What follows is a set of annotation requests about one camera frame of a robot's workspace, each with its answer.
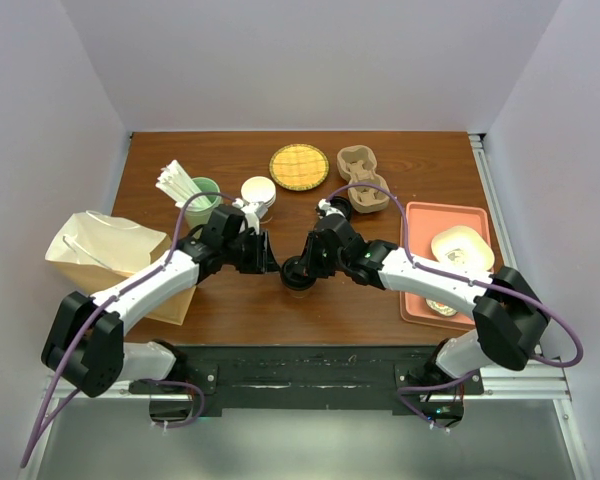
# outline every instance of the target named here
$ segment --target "bundle of straws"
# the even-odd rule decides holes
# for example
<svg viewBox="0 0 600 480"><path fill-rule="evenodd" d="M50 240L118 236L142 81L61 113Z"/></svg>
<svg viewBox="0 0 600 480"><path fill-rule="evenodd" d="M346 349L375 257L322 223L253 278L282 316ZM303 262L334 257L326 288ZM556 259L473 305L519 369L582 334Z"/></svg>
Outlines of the bundle of straws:
<svg viewBox="0 0 600 480"><path fill-rule="evenodd" d="M175 200L176 207L178 208L182 208L187 199L194 194L200 193L200 188L198 188L187 172L184 171L184 168L182 168L182 165L177 160L173 160L162 169L156 187ZM191 202L188 208L192 210L204 210L210 206L211 202L206 197L198 197Z"/></svg>

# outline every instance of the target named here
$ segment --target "round yellow trivet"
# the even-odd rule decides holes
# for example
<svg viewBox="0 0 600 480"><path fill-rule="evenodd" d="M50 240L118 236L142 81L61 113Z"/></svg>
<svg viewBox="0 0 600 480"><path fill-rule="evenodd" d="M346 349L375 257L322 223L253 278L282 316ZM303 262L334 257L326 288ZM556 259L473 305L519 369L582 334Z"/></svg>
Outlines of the round yellow trivet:
<svg viewBox="0 0 600 480"><path fill-rule="evenodd" d="M311 190L327 178L329 161L324 153L311 145L287 145L273 154L269 172L282 188Z"/></svg>

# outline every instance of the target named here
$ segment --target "tray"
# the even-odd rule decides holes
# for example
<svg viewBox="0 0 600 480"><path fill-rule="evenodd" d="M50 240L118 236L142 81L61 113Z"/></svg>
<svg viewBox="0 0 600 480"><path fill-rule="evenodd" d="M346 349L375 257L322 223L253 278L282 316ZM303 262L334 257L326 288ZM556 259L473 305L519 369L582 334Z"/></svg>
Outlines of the tray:
<svg viewBox="0 0 600 480"><path fill-rule="evenodd" d="M410 202L407 204L407 221L411 252L431 260L435 260L431 251L433 237L456 225L473 228L491 246L489 217L482 208ZM400 295L400 315L406 322L453 328L464 332L472 330L475 326L472 319L461 313L456 313L453 317L437 314L429 308L423 297L412 293Z"/></svg>

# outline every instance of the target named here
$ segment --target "paper bag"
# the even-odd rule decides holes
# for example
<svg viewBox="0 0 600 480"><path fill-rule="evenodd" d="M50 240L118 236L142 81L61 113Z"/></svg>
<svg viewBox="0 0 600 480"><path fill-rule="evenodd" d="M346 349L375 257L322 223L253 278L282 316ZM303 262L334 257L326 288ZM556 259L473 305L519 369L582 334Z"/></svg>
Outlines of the paper bag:
<svg viewBox="0 0 600 480"><path fill-rule="evenodd" d="M67 220L44 258L91 295L147 267L170 246L165 233L126 218L87 211ZM192 287L174 295L147 317L182 325L194 291Z"/></svg>

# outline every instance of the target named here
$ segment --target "white cup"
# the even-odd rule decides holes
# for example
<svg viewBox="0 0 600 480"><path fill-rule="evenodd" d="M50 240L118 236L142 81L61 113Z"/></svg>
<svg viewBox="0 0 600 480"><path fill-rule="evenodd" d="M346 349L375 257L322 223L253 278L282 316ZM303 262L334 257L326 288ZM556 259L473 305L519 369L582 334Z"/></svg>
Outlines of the white cup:
<svg viewBox="0 0 600 480"><path fill-rule="evenodd" d="M273 218L273 204L276 201L276 185L267 177L251 177L242 184L240 189L242 199L249 203L264 203L267 213L260 219L265 224Z"/></svg>

